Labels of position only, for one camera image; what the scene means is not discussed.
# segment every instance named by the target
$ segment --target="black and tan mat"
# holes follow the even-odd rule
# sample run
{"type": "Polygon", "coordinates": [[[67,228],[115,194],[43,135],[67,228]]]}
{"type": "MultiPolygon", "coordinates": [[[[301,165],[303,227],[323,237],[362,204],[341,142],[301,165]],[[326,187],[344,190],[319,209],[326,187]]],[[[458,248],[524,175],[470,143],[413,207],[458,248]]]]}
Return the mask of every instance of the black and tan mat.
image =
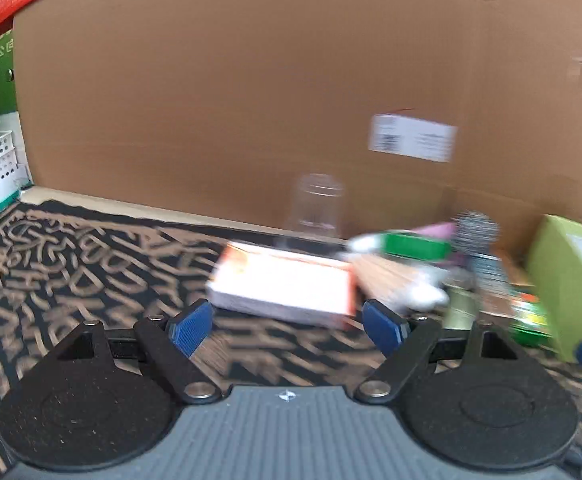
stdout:
{"type": "MultiPolygon", "coordinates": [[[[276,244],[258,232],[112,216],[59,202],[11,206],[0,216],[0,399],[82,320],[127,328],[143,316],[173,316],[203,297],[229,239],[276,244]]],[[[582,413],[582,367],[533,354],[573,393],[582,413]]],[[[350,388],[384,358],[357,320],[341,331],[219,310],[194,360],[222,386],[350,388]]],[[[7,463],[0,445],[0,472],[7,463]]]]}

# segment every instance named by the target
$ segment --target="white shipping label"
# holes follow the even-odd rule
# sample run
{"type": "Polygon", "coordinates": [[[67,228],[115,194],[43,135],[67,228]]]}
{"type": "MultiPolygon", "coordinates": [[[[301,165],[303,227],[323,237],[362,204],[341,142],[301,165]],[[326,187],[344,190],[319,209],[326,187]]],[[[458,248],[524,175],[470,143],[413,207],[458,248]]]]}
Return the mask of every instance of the white shipping label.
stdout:
{"type": "Polygon", "coordinates": [[[434,162],[448,162],[456,129],[448,124],[394,114],[379,114],[373,116],[369,149],[434,162]]]}

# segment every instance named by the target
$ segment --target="cardboard backdrop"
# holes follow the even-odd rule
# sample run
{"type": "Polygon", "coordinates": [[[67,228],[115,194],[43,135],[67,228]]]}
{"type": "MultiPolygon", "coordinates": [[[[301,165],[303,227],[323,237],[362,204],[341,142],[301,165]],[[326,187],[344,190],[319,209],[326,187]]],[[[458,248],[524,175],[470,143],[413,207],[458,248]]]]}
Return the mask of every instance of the cardboard backdrop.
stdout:
{"type": "Polygon", "coordinates": [[[345,235],[475,208],[514,249],[582,221],[582,0],[39,0],[14,33],[42,186],[282,226],[329,173],[345,235]],[[450,162],[368,149],[405,108],[450,162]]]}

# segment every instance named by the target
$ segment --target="blue gripper pad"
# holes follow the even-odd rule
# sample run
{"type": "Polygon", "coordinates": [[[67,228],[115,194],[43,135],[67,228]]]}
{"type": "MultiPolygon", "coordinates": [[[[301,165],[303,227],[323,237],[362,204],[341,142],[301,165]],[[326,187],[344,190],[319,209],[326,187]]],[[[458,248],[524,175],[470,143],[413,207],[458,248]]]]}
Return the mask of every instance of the blue gripper pad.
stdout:
{"type": "Polygon", "coordinates": [[[212,327],[213,307],[208,301],[199,300],[168,322],[168,338],[186,357],[191,357],[212,327]]]}
{"type": "Polygon", "coordinates": [[[369,300],[362,307],[364,331],[371,341],[388,357],[408,337],[408,321],[386,308],[377,300],[369,300]]]}

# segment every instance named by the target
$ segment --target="barcode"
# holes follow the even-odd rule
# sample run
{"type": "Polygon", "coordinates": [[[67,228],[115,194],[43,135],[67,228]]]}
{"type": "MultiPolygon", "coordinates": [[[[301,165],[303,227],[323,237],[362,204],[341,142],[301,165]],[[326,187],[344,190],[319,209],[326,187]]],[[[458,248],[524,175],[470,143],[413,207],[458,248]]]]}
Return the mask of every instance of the barcode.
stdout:
{"type": "Polygon", "coordinates": [[[382,152],[395,153],[400,150],[400,136],[384,135],[379,141],[379,149],[382,152]]]}

